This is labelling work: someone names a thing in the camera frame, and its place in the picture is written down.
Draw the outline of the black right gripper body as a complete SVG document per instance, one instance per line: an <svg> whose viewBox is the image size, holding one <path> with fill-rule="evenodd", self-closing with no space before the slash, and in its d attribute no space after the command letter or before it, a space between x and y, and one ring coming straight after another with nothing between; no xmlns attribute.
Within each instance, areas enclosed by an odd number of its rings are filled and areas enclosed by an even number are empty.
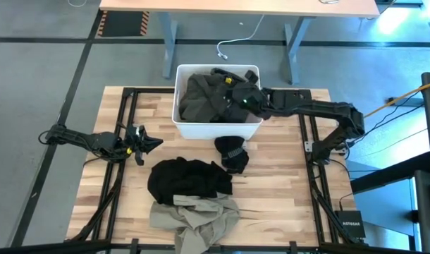
<svg viewBox="0 0 430 254"><path fill-rule="evenodd" d="M257 86L259 76L253 70L247 70L243 78L222 68L211 69L211 74L221 79L219 93L224 100L225 120L246 122L249 114L263 120L271 118L268 98Z"/></svg>

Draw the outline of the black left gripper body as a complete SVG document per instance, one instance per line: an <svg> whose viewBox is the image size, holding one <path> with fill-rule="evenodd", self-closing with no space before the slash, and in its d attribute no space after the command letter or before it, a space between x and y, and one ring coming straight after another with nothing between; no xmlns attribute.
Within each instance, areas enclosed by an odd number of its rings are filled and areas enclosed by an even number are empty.
<svg viewBox="0 0 430 254"><path fill-rule="evenodd" d="M129 145L132 152L135 153L135 161L138 166L143 166L145 161L143 160L143 154L145 151L145 127L144 126L133 126L129 125L126 128L127 137L126 143Z"/></svg>

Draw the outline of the dark olive shirt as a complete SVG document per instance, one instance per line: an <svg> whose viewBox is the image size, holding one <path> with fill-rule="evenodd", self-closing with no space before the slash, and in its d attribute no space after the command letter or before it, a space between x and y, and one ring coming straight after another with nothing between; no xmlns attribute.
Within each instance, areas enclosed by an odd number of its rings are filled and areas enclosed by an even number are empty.
<svg viewBox="0 0 430 254"><path fill-rule="evenodd" d="M229 88L245 79L232 73L192 74L179 102L180 118L193 123L245 123L249 112L231 102Z"/></svg>

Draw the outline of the large black garment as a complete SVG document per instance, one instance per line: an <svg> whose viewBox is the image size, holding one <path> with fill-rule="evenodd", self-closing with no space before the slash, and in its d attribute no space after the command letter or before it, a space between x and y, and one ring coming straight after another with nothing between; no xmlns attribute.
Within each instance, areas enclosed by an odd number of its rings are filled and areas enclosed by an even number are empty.
<svg viewBox="0 0 430 254"><path fill-rule="evenodd" d="M182 157L162 160L152 167L147 189L159 203L173 205L175 195L216 198L233 193L232 176L215 162Z"/></svg>

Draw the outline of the small dark garment grey band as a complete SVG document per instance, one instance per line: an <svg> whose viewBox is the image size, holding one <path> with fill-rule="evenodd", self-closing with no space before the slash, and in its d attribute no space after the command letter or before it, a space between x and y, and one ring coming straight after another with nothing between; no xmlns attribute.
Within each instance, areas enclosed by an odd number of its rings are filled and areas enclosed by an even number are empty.
<svg viewBox="0 0 430 254"><path fill-rule="evenodd" d="M221 164L229 174L242 174L250 160L244 143L245 139L239 136L223 136L214 141L216 150L221 154Z"/></svg>

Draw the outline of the white plastic laundry basket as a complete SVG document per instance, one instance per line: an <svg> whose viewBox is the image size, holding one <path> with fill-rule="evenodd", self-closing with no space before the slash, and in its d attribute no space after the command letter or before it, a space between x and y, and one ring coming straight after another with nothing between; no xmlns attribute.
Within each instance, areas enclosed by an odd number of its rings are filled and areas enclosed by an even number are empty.
<svg viewBox="0 0 430 254"><path fill-rule="evenodd" d="M221 68L244 78L247 71L253 71L260 78L259 68L242 64L181 64L176 69L175 92L171 119L188 140L212 140L222 136L240 136L249 140L263 123L261 118L249 114L245 123L196 123L182 120L178 112L180 100L187 92L188 78L192 74L209 74L213 68Z"/></svg>

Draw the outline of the khaki grey garment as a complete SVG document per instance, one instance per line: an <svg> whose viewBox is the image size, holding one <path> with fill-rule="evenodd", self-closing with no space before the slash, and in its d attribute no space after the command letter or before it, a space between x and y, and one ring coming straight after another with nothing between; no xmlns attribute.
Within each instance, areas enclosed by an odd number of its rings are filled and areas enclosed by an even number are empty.
<svg viewBox="0 0 430 254"><path fill-rule="evenodd" d="M149 225L174 231L176 254L203 254L229 234L240 220L240 209L229 195L215 198L174 195L171 205L152 203Z"/></svg>

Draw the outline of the wooden desk grey legs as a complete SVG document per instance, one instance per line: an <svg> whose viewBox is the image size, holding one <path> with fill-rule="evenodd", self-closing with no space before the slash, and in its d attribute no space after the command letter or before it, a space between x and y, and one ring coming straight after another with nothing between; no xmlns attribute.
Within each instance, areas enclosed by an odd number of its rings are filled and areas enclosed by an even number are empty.
<svg viewBox="0 0 430 254"><path fill-rule="evenodd" d="M177 22L172 12L235 13L296 16L294 28L284 25L289 83L300 81L297 51L309 24L317 17L377 18L375 0L101 0L101 11L151 11L157 13L164 36L165 55L162 76L170 78L176 48Z"/></svg>

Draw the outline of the black mat hazard-striped edges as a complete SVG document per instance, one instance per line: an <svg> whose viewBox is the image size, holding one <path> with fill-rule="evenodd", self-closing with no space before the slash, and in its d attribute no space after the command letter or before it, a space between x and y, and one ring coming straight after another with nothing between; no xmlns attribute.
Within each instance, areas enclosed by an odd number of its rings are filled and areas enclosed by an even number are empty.
<svg viewBox="0 0 430 254"><path fill-rule="evenodd" d="M100 37L141 37L147 34L148 11L102 11Z"/></svg>

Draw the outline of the grey power strip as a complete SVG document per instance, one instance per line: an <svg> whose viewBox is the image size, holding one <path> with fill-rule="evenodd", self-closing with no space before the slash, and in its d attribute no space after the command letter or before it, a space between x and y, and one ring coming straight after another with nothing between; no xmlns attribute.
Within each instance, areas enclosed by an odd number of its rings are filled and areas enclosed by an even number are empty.
<svg viewBox="0 0 430 254"><path fill-rule="evenodd" d="M386 104L390 104L394 107L418 107L424 106L424 100L422 98L404 97L397 100L396 97L389 97L386 100Z"/></svg>

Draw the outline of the black diagonal support beam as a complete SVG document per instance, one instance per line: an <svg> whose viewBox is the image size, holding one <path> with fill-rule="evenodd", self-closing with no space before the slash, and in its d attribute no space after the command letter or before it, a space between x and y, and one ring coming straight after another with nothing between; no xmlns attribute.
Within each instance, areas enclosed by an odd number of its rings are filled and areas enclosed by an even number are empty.
<svg viewBox="0 0 430 254"><path fill-rule="evenodd" d="M415 175L416 171L430 172L430 152L425 152L351 181L352 193L363 193L401 180L410 179Z"/></svg>

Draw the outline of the black metal table frame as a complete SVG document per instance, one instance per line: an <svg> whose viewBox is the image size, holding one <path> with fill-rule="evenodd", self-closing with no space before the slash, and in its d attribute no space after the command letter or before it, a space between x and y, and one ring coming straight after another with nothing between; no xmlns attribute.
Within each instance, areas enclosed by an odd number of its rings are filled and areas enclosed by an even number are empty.
<svg viewBox="0 0 430 254"><path fill-rule="evenodd" d="M119 121L140 123L163 143L145 155L143 166L134 159L124 167L90 161L82 172L67 238L78 235L121 175L121 191L95 224L89 239L109 240L115 250L173 250L174 233L149 224L153 197L147 190L147 180L152 167L176 157L207 163L220 160L211 140L182 137L171 118L173 103L171 87L104 89L95 131L114 131ZM315 167L309 163L305 147L307 141L326 137L335 124L330 119L291 116L269 119L259 127L247 142L250 160L246 170L233 177L233 198L240 208L240 220L207 254L317 252L324 242L343 242L342 233L311 189L317 186L333 209L353 210L355 203L343 158L334 155L331 164Z"/></svg>

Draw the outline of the black Netgear network switch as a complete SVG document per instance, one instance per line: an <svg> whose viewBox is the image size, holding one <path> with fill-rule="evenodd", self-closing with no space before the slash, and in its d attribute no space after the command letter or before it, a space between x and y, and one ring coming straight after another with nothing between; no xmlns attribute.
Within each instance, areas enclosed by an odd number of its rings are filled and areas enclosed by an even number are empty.
<svg viewBox="0 0 430 254"><path fill-rule="evenodd" d="M335 214L339 218L343 227L355 238L366 238L364 222L360 211L357 210L338 210Z"/></svg>

